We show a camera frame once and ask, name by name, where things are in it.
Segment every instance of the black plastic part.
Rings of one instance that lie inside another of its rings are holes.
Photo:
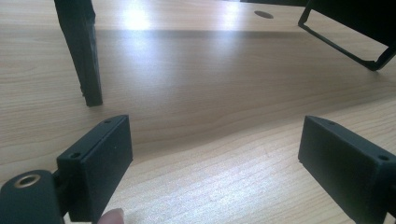
[[[106,119],[61,154],[58,170],[18,175],[1,188],[0,223],[96,223],[133,159],[127,115]]]
[[[298,158],[357,223],[394,216],[396,157],[330,120],[305,117]]]
[[[57,158],[57,182],[67,183],[72,221],[97,222],[132,162],[128,116],[107,119]]]
[[[8,180],[0,193],[0,223],[64,223],[52,173],[36,170]]]
[[[344,53],[357,63],[375,71],[383,68],[396,54],[395,7],[396,3],[394,0],[310,0],[298,24],[311,35]],[[363,35],[371,37],[388,46],[388,48],[379,56],[376,62],[359,58],[305,25],[312,9]]]
[[[241,0],[246,3],[269,4],[279,6],[305,7],[308,0]]]
[[[102,90],[91,0],[55,0],[61,25],[87,106],[101,105]]]

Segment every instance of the circular hole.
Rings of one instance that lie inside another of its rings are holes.
[[[389,160],[389,157],[384,156],[384,155],[379,155],[378,158],[379,158],[381,161],[388,161],[388,160]]]
[[[79,155],[81,155],[81,153],[75,152],[75,153],[70,154],[69,157],[70,157],[71,159],[75,159],[75,158],[79,157]]]
[[[26,175],[21,177],[17,182],[15,182],[14,186],[17,189],[27,188],[32,186],[40,179],[40,175]]]
[[[254,14],[263,17],[265,19],[273,19],[274,16],[269,14],[268,12],[264,12],[264,11],[254,11]]]

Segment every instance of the wooden table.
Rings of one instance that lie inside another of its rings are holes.
[[[297,159],[305,115],[396,153],[396,60],[371,72],[297,26],[301,7],[94,1],[105,103],[78,92],[54,10],[0,4],[0,181],[129,114],[134,161],[108,208],[126,223],[352,223]],[[255,10],[274,16],[265,19]],[[313,15],[363,58],[374,41]]]

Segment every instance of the black rectangular block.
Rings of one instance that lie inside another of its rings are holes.
[[[298,158],[354,221],[383,223],[396,157],[343,126],[305,117]]]

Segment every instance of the finger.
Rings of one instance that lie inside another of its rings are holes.
[[[124,224],[123,216],[124,213],[121,208],[113,209],[102,215],[98,224]]]

